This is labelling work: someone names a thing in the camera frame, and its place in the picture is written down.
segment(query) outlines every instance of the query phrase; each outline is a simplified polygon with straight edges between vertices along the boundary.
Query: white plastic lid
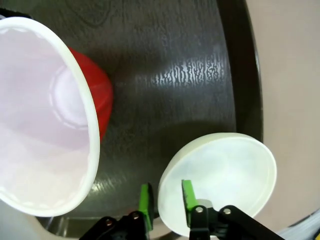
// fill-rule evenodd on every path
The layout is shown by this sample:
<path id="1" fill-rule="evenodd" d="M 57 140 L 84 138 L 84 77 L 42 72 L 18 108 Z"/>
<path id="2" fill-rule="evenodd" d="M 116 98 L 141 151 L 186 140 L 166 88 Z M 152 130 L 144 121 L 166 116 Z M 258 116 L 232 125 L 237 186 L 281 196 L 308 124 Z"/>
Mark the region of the white plastic lid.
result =
<path id="1" fill-rule="evenodd" d="M 209 134 L 184 146 L 164 171 L 159 215 L 172 231 L 189 236 L 182 180 L 191 180 L 200 205 L 216 211 L 234 205 L 254 217 L 269 200 L 276 178 L 276 161 L 261 142 L 239 133 Z"/>

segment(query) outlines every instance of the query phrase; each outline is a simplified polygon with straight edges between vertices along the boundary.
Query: white round container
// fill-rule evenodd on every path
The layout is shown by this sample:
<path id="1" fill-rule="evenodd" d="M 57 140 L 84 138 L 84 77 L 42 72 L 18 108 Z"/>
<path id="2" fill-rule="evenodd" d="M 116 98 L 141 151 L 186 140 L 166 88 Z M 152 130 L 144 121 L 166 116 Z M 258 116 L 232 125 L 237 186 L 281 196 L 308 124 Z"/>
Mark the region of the white round container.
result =
<path id="1" fill-rule="evenodd" d="M 65 214 L 91 189 L 99 154 L 94 101 L 68 47 L 37 21 L 0 20 L 0 199 Z"/>

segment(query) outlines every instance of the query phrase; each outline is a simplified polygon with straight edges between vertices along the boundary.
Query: beige wall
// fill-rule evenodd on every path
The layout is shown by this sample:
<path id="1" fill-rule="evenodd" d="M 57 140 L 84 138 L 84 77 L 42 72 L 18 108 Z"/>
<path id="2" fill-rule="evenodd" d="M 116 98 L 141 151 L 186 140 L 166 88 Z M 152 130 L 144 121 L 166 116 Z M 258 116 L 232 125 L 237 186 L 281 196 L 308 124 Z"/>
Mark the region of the beige wall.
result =
<path id="1" fill-rule="evenodd" d="M 279 230 L 320 207 L 320 1 L 247 0 L 261 69 L 264 143 L 278 181 L 257 219 Z"/>

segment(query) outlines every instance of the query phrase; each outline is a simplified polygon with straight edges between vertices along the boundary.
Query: red plastic cup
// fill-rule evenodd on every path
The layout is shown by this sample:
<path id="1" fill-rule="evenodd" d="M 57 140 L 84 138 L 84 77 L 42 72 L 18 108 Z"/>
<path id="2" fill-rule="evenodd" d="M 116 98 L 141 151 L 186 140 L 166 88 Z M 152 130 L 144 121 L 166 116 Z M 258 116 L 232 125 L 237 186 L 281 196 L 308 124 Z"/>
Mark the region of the red plastic cup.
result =
<path id="1" fill-rule="evenodd" d="M 100 141 L 107 131 L 113 103 L 113 88 L 108 76 L 90 58 L 70 48 L 89 86 L 99 123 Z"/>

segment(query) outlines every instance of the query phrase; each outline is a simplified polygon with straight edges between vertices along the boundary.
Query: wood grain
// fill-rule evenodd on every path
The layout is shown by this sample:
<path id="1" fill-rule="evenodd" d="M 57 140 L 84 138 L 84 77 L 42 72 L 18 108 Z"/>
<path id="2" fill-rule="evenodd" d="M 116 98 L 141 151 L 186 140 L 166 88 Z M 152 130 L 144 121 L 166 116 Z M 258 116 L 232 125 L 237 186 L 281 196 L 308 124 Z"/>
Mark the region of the wood grain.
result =
<path id="1" fill-rule="evenodd" d="M 87 198 L 68 217 L 118 217 L 157 194 L 173 155 L 205 134 L 235 132 L 224 32 L 215 0 L 3 0 L 105 70 L 114 106 Z"/>

